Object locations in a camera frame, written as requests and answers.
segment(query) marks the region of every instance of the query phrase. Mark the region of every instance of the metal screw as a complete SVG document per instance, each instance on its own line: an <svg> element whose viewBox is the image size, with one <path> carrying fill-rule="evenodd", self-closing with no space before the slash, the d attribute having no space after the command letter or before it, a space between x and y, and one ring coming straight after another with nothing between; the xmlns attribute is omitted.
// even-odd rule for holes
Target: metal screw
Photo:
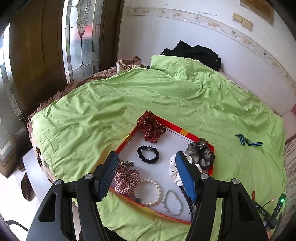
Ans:
<svg viewBox="0 0 296 241"><path fill-rule="evenodd" d="M240 184L240 181L236 178L232 179L232 182L233 182L233 184L236 184L236 185Z"/></svg>
<svg viewBox="0 0 296 241"><path fill-rule="evenodd" d="M85 179L87 179L87 180L88 180L88 179L92 179L93 176L94 176L94 175L92 175L91 173L86 174L86 175L85 175Z"/></svg>
<svg viewBox="0 0 296 241"><path fill-rule="evenodd" d="M61 179L58 179L58 180L56 180L56 181L54 182L54 184L57 185L57 186L60 185L61 183L62 183L62 180L61 180Z"/></svg>
<svg viewBox="0 0 296 241"><path fill-rule="evenodd" d="M209 178L209 175L206 174L206 173L202 173L202 174L200 175L200 177L201 177L202 179L208 179L208 178Z"/></svg>

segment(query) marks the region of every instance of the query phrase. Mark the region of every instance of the tray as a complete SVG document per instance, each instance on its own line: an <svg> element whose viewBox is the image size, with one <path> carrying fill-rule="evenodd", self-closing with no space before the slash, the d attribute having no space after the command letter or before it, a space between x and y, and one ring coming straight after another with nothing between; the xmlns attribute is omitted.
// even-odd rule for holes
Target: tray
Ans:
<svg viewBox="0 0 296 241"><path fill-rule="evenodd" d="M132 196L123 197L129 199L137 205L141 205L161 215L178 220L180 222L191 223L190 210L187 205L186 199L179 189L178 185L172 182L170 178L169 160L171 156L173 154L176 154L178 151L185 152L187 145L193 141L197 142L199 138L189 133L188 131L185 131L182 128L168 122L167 120L164 120L158 116L155 116L155 118L159 123L166 126L166 132L160 136L160 139L157 143L146 142L144 139L144 133L135 128L118 147L116 153L118 154L120 159L124 161L132 161L135 164L133 169L137 169L139 171L139 179L146 178L156 181L162 189L162 194L168 189L173 190L177 194L178 198L182 201L183 211L180 216L171 216L166 212L161 201L157 205L145 207L139 203L136 203L134 201L134 197ZM138 157L137 149L139 146L142 145L157 148L160 153L160 158L156 163L148 164L143 162ZM208 147L212 152L214 152L214 147L212 145L208 144ZM143 154L148 159L153 159L155 157L154 152L144 151ZM212 175L213 166L204 172ZM113 180L111 188L114 189L115 186L116 182ZM141 184L141 186L137 188L137 193L141 200L143 200L144 202L152 202L157 196L156 189L154 185L151 184ZM179 204L171 193L169 193L167 196L166 204L170 211L178 213Z"/></svg>

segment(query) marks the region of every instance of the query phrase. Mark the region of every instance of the pearl bracelet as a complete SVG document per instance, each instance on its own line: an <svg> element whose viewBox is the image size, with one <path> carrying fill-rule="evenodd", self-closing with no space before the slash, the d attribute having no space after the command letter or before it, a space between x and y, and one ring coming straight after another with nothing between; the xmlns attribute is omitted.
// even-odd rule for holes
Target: pearl bracelet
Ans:
<svg viewBox="0 0 296 241"><path fill-rule="evenodd" d="M156 189L157 189L157 198L155 199L154 202L149 202L149 203L142 202L141 199L137 196L136 189L137 189L138 186L136 186L135 191L134 191L134 195L136 196L136 202L141 203L142 205L145 205L145 206L153 206L153 205L157 204L159 202L160 198L161 198L161 188L159 187L159 185L157 184L157 182L155 182L155 181L153 181L151 179L144 178L144 179L141 179L139 181L139 184L140 183L152 183L156 187Z"/></svg>
<svg viewBox="0 0 296 241"><path fill-rule="evenodd" d="M176 200L179 202L179 205L180 205L179 213L173 213L173 212L171 212L171 211L167 208L167 206L166 206L166 203L165 203L165 202L166 202L167 194L168 194L169 192L171 192L171 193L175 196ZM170 189L169 189L169 190L167 190L167 191L165 192L165 194L163 195L162 203L163 203L163 206L164 206L165 210L166 210L170 215L172 215L172 216L180 216L180 214L181 214L181 212L182 212L182 210L183 210L183 205L182 205L181 200L177 197L177 194L176 194L173 190L170 190Z"/></svg>

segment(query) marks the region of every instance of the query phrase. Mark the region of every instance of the green bed sheet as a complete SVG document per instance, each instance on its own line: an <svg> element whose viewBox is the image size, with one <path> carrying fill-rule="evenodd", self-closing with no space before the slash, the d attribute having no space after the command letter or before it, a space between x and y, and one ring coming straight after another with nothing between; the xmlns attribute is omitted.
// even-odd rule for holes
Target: green bed sheet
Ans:
<svg viewBox="0 0 296 241"><path fill-rule="evenodd" d="M264 204L284 191L282 119L251 92L202 63L153 56L138 68L85 84L32 118L41 153L56 178L78 180L102 163L147 110L209 141L215 147L213 177L238 178ZM242 133L260 147L242 146ZM266 206L272 211L275 203ZM189 225L148 211L113 191L98 203L103 225L127 240L184 240ZM211 240L220 225L217 202Z"/></svg>

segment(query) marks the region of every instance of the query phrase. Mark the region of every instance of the black cloth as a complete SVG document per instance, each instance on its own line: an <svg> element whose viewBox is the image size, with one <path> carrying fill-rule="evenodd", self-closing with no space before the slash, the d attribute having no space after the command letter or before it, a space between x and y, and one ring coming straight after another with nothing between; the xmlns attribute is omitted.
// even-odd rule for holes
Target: black cloth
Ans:
<svg viewBox="0 0 296 241"><path fill-rule="evenodd" d="M219 58L219 55L216 54L214 51L199 45L191 47L189 44L184 43L182 40L180 40L180 42L173 50L165 49L161 54L167 56L197 59L206 66L216 71L219 71L219 69L221 68L221 59Z"/></svg>

